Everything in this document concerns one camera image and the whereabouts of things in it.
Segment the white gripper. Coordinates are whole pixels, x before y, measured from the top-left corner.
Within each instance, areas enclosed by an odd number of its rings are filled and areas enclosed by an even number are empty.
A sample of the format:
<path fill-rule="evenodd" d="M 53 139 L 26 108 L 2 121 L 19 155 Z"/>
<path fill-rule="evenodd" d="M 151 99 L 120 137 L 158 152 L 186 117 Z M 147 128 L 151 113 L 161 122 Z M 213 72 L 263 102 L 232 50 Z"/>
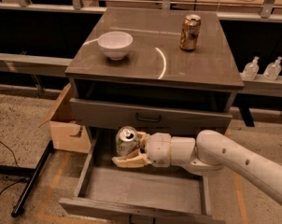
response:
<path fill-rule="evenodd" d="M 139 147 L 145 149 L 146 154 L 135 150 L 127 156 L 113 157 L 112 161 L 119 168 L 141 168 L 146 165 L 154 167 L 170 166 L 171 135 L 168 133 L 138 132 Z"/>

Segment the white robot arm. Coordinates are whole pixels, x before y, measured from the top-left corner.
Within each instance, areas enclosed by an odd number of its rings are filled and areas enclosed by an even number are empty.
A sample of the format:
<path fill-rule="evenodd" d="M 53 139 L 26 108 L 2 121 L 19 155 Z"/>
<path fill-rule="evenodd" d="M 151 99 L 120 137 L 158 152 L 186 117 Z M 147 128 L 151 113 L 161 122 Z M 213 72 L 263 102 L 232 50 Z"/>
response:
<path fill-rule="evenodd" d="M 116 149 L 112 161 L 119 168 L 179 166 L 192 174 L 206 175 L 226 166 L 282 205 L 282 165 L 221 133 L 203 130 L 191 138 L 123 127 L 116 135 Z"/>

